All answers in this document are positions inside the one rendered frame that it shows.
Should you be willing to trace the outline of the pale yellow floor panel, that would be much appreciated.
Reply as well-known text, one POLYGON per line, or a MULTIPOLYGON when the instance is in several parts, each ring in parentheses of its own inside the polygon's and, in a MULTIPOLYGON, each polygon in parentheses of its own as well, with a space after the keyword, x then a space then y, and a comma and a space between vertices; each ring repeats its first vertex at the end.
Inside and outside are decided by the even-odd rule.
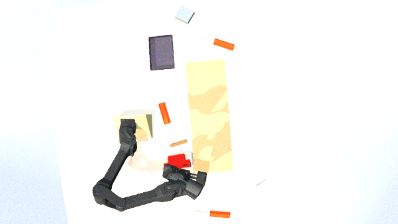
POLYGON ((194 171, 233 170, 224 60, 185 62, 194 171))

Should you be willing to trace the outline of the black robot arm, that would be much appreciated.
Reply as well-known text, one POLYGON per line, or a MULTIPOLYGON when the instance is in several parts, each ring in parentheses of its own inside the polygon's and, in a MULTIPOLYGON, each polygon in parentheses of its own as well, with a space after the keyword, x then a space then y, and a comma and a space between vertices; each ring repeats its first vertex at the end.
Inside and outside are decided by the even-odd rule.
POLYGON ((192 200, 195 200, 201 194, 204 185, 199 184, 193 179, 187 180, 186 174, 182 171, 173 173, 168 170, 164 178, 169 181, 143 193, 123 198, 111 191, 125 160, 129 156, 133 157, 137 151, 135 133, 135 119, 121 119, 119 128, 120 148, 104 177, 95 183, 95 186, 92 188, 95 202, 99 205, 105 205, 123 212, 130 208, 140 207, 141 205, 152 202, 170 202, 174 198, 184 195, 188 195, 192 200))

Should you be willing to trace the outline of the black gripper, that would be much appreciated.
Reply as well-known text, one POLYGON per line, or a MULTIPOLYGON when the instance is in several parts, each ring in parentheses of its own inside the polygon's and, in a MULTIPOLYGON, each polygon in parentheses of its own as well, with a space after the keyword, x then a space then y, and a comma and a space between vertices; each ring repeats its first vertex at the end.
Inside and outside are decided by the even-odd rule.
POLYGON ((187 180, 195 179, 196 182, 198 182, 199 184, 202 184, 204 186, 206 185, 206 179, 207 179, 207 176, 208 176, 208 174, 206 172, 198 171, 197 174, 192 174, 192 173, 190 173, 190 170, 181 169, 181 168, 178 168, 177 166, 170 165, 170 164, 165 164, 163 169, 164 169, 163 170, 163 174, 162 174, 163 178, 165 177, 166 172, 168 170, 173 172, 173 173, 178 172, 178 171, 182 171, 182 172, 184 172, 186 174, 187 180))

